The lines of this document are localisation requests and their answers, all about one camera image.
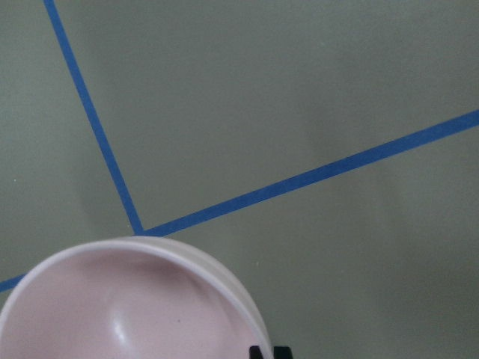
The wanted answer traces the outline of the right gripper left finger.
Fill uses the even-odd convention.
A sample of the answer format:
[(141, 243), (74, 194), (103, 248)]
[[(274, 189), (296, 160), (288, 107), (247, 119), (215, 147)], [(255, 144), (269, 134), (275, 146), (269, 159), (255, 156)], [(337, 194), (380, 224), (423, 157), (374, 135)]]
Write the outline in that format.
[(251, 346), (248, 350), (250, 359), (263, 359), (263, 354), (259, 346)]

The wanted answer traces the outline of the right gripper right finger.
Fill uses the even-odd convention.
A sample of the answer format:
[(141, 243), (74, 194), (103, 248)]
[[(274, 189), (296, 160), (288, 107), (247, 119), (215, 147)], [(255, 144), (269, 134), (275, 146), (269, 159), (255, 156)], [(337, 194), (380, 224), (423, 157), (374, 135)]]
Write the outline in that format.
[(293, 359), (293, 353), (289, 346), (275, 346), (273, 356), (275, 359)]

